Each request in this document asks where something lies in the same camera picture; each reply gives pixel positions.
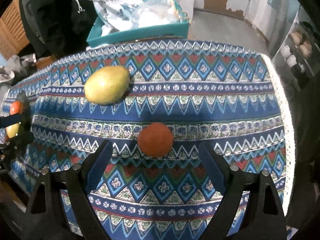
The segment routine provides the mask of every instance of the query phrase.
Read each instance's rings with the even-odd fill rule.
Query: table
[[[84,83],[108,65],[130,71],[131,92],[100,106],[84,97]],[[113,143],[112,161],[89,195],[112,239],[197,239],[221,200],[198,158],[202,140],[244,171],[267,169],[287,212],[294,173],[294,137],[288,102],[270,59],[226,44],[155,40],[109,46],[65,57],[24,79],[7,93],[8,115],[24,90],[35,140],[12,164],[11,176],[30,192],[42,168],[68,169]],[[140,152],[137,135],[163,122],[175,142],[165,157]],[[0,132],[3,140],[4,130]],[[67,192],[69,223],[81,234]],[[244,192],[229,233],[244,215]]]

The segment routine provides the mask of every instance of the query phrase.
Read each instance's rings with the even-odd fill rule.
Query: metal screw
[[[269,171],[263,170],[262,175],[268,177],[269,176]]]
[[[79,169],[81,168],[81,164],[80,164],[80,163],[76,163],[76,164],[74,164],[74,165],[72,166],[72,168],[73,168],[74,170],[79,170]]]
[[[48,172],[49,172],[49,169],[45,168],[45,169],[43,169],[43,170],[41,171],[41,174],[42,174],[42,175],[45,175],[45,174],[47,174]]]
[[[230,166],[230,169],[231,169],[232,171],[237,171],[237,170],[239,170],[239,167],[238,167],[237,165],[232,164],[232,165]]]

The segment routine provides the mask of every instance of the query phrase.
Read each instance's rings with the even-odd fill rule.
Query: gray floor
[[[264,41],[255,29],[245,21],[220,14],[194,10],[189,38],[219,41],[268,54]]]

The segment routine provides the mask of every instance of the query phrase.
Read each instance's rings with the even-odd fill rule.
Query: louvered wooden door
[[[29,43],[21,20],[19,0],[13,0],[0,18],[0,53],[8,60]]]

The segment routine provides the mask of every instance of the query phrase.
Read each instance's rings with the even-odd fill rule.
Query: yellow mango
[[[7,136],[9,138],[15,137],[19,131],[19,127],[20,127],[19,123],[15,123],[13,125],[6,127],[5,130],[7,131]]]
[[[87,100],[94,104],[110,105],[118,102],[130,84],[130,73],[122,66],[99,69],[84,84]]]

